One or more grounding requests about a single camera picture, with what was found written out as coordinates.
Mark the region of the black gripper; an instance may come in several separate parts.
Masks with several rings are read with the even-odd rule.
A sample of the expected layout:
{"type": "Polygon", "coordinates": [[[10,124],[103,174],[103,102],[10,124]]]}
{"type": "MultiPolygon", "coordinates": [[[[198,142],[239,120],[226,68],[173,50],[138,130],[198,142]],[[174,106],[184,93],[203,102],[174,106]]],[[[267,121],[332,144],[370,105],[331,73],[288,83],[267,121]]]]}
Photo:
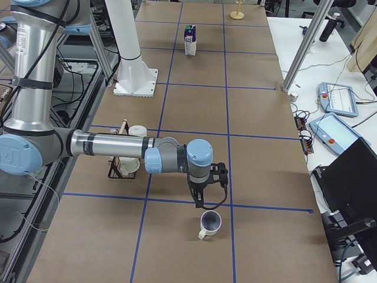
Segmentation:
{"type": "Polygon", "coordinates": [[[224,190],[224,199],[227,199],[228,182],[228,170],[222,162],[205,167],[188,163],[188,185],[196,208],[204,208],[204,189],[208,185],[218,183],[224,190]]]}

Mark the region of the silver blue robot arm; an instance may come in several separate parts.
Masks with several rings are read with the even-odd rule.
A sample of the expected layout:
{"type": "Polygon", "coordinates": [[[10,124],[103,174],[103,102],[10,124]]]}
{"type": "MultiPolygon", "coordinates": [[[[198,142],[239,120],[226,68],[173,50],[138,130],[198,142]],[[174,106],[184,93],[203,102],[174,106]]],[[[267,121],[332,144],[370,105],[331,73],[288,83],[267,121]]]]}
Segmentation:
{"type": "Polygon", "coordinates": [[[175,139],[125,134],[87,133],[50,123],[57,38],[63,32],[91,32],[88,1],[13,1],[17,23],[14,99],[9,119],[1,120],[1,170],[23,176],[62,157],[114,156],[143,159],[150,174],[184,173],[197,208],[204,189],[227,188],[227,169],[213,162],[203,139],[179,144],[175,139]]]}
{"type": "MultiPolygon", "coordinates": [[[[45,19],[54,24],[61,18],[65,33],[87,35],[91,31],[90,1],[12,1],[12,10],[45,19]]],[[[1,45],[8,49],[16,42],[17,20],[1,19],[1,45]]]]}

